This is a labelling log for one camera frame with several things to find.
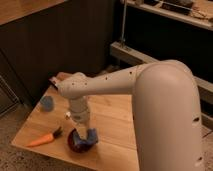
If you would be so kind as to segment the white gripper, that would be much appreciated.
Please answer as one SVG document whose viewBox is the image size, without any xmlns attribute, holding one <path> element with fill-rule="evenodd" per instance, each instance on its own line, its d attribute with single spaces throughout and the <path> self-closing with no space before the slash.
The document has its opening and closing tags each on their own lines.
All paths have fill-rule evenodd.
<svg viewBox="0 0 213 171">
<path fill-rule="evenodd" d="M 85 126 L 86 133 L 92 130 L 89 125 L 90 122 L 90 108 L 88 105 L 88 100 L 86 97 L 80 97 L 77 99 L 69 100 L 69 112 L 71 114 L 70 118 L 72 122 L 77 124 L 82 124 Z M 83 127 L 76 126 L 76 131 L 80 138 L 84 138 Z"/>
</svg>

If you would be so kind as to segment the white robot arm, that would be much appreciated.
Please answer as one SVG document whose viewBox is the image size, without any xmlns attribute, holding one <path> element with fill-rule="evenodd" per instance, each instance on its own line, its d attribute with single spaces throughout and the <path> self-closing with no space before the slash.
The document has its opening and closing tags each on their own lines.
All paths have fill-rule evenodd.
<svg viewBox="0 0 213 171">
<path fill-rule="evenodd" d="M 130 94 L 140 171 L 205 171 L 199 92 L 185 64 L 158 61 L 93 78 L 76 73 L 58 90 L 70 101 Z"/>
</svg>

